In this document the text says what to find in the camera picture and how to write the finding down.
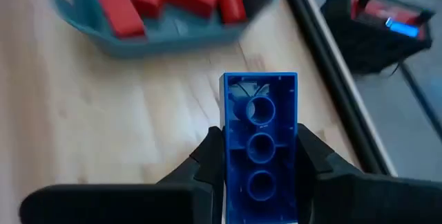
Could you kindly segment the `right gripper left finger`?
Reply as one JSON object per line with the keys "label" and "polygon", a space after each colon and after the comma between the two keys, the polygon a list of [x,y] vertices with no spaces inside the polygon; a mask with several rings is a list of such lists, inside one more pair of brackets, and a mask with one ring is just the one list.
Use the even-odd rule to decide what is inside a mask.
{"label": "right gripper left finger", "polygon": [[209,127],[189,157],[158,183],[191,188],[189,224],[222,224],[225,169],[224,134],[219,127]]}

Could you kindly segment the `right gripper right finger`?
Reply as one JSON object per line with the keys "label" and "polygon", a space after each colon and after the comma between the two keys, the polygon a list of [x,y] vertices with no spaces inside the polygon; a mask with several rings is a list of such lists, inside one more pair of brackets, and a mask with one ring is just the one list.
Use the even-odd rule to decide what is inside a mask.
{"label": "right gripper right finger", "polygon": [[365,173],[298,125],[299,224],[442,224],[442,183]]}

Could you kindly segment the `blue brick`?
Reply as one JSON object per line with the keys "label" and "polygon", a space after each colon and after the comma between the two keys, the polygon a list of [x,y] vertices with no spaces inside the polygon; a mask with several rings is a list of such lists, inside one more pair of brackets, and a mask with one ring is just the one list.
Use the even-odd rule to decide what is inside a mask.
{"label": "blue brick", "polygon": [[220,99],[225,223],[297,223],[297,74],[224,73]]}

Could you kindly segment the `teal plastic bin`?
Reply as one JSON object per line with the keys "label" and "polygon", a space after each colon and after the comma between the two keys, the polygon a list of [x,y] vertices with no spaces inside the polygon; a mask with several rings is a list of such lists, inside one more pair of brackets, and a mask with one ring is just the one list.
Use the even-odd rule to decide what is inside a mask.
{"label": "teal plastic bin", "polygon": [[227,26],[215,10],[203,19],[174,6],[166,6],[158,20],[144,18],[146,37],[119,39],[106,20],[98,0],[52,0],[59,16],[82,32],[106,54],[134,58],[157,53],[196,50],[237,41],[248,25],[275,0],[243,0],[247,21]]}

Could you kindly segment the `red battery unit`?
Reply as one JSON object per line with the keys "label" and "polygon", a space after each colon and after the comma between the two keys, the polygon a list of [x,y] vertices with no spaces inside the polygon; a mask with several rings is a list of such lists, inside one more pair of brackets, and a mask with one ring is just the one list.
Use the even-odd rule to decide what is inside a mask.
{"label": "red battery unit", "polygon": [[429,23],[416,22],[421,13],[420,8],[392,0],[369,0],[365,7],[351,0],[351,20],[419,41],[431,38]]}

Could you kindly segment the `black table frame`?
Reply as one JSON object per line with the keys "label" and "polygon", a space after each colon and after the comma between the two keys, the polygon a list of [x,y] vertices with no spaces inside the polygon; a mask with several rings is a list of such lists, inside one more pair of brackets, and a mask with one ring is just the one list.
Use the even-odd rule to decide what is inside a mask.
{"label": "black table frame", "polygon": [[315,0],[287,0],[361,167],[397,176],[381,137]]}

